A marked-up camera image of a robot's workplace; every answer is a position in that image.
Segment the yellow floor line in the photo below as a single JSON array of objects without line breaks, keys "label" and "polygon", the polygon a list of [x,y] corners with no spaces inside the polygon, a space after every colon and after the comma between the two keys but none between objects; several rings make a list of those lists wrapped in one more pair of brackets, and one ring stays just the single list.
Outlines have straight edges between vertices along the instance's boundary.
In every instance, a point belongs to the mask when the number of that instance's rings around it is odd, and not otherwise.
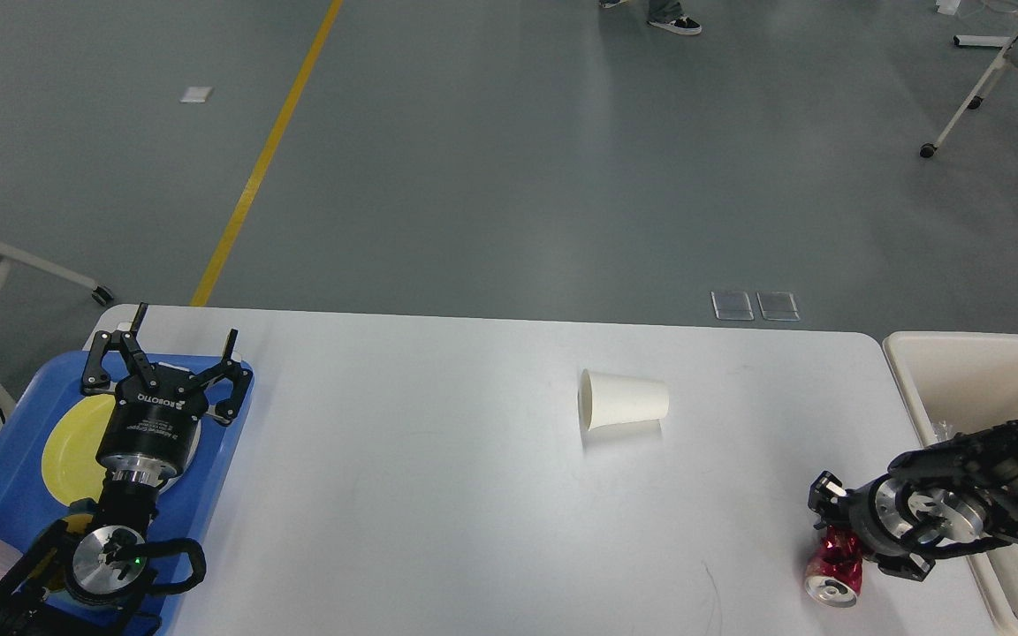
[{"label": "yellow floor line", "polygon": [[250,214],[250,206],[253,205],[258,189],[262,188],[262,181],[266,178],[266,170],[270,169],[270,162],[274,160],[274,154],[278,152],[278,144],[282,142],[282,134],[285,133],[290,120],[293,119],[293,111],[300,100],[300,92],[304,90],[304,84],[308,81],[312,67],[317,63],[320,50],[325,47],[328,32],[332,31],[332,23],[336,21],[336,13],[340,12],[340,4],[342,3],[343,0],[332,0],[332,4],[329,4],[328,13],[320,24],[320,30],[317,31],[317,37],[312,41],[308,54],[304,57],[304,61],[300,62],[300,70],[298,70],[296,79],[293,80],[293,88],[290,89],[290,94],[285,97],[282,112],[278,113],[278,121],[274,122],[274,128],[270,131],[270,136],[266,138],[266,146],[262,149],[262,154],[258,156],[258,162],[253,165],[250,178],[245,182],[245,188],[242,189],[242,194],[238,197],[238,204],[234,206],[234,213],[231,214],[230,221],[226,223],[222,237],[218,239],[218,246],[211,254],[211,262],[207,263],[207,269],[203,271],[203,279],[199,281],[199,287],[195,287],[193,297],[190,297],[190,306],[206,306],[207,301],[211,300],[211,292],[214,291],[215,284],[218,283],[223,266],[226,266],[226,258],[230,257],[234,241],[238,240],[238,233],[242,230],[246,215]]}]

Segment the white bin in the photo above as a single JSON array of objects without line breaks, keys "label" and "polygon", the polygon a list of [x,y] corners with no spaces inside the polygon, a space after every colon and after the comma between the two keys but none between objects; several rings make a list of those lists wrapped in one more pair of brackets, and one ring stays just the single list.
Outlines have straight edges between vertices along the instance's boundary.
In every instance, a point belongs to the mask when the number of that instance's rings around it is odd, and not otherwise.
[{"label": "white bin", "polygon": [[[1015,335],[901,332],[884,349],[923,445],[934,422],[967,433],[1018,419]],[[1018,635],[1018,545],[968,559],[997,627]]]}]

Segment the gray floor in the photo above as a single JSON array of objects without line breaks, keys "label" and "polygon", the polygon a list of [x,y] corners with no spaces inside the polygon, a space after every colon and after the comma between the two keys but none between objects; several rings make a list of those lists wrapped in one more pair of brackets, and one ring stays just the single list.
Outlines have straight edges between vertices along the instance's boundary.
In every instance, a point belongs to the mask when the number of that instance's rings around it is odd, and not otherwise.
[{"label": "gray floor", "polygon": [[[346,0],[211,304],[1018,333],[1017,73],[917,158],[993,59],[951,37],[1014,20],[932,4],[687,0],[683,39],[639,1]],[[327,8],[0,0],[0,237],[189,301]],[[100,312],[17,269],[8,388]]]}]

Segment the yellow plate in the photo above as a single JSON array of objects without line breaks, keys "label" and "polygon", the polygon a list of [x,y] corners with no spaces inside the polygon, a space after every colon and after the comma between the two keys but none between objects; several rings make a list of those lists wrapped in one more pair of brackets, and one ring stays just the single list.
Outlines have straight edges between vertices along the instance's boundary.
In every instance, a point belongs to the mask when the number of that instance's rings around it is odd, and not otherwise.
[{"label": "yellow plate", "polygon": [[97,463],[97,448],[116,403],[111,395],[82,398],[50,431],[42,452],[42,479],[63,506],[86,497],[101,499],[105,470]]}]

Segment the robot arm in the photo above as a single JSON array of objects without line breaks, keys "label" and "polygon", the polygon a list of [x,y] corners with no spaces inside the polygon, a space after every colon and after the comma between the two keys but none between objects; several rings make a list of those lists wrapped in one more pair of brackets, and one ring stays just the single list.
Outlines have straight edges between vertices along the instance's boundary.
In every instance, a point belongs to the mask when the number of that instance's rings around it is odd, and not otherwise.
[{"label": "robot arm", "polygon": [[1018,543],[1018,419],[904,452],[856,490],[824,472],[807,504],[819,527],[851,528],[866,559],[904,579],[923,580],[938,559]]}]

